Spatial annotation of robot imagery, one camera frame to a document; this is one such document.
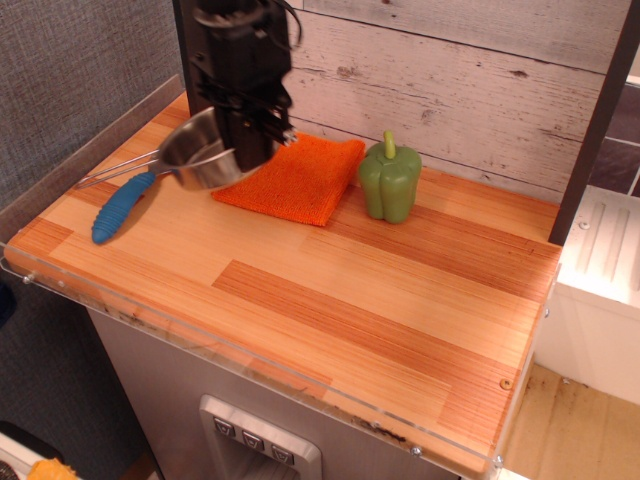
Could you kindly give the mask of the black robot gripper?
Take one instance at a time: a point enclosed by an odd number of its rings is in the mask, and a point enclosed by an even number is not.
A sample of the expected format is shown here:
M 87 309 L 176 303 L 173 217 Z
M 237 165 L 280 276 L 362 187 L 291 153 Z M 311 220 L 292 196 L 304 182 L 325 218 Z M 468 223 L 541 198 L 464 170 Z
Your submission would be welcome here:
M 211 100 L 226 149 L 235 149 L 241 171 L 260 167 L 274 155 L 274 142 L 296 140 L 283 85 L 292 68 L 286 24 L 227 28 L 204 25 L 213 82 Z

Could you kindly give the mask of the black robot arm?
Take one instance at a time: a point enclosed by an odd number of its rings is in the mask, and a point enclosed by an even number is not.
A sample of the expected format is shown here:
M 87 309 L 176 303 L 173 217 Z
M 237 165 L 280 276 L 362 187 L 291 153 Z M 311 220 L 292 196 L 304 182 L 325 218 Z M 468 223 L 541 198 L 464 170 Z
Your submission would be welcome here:
M 214 108 L 224 147 L 242 172 L 272 158 L 294 140 L 283 85 L 292 68 L 285 1 L 198 1 L 193 18 L 204 45 L 192 56 L 197 91 Z

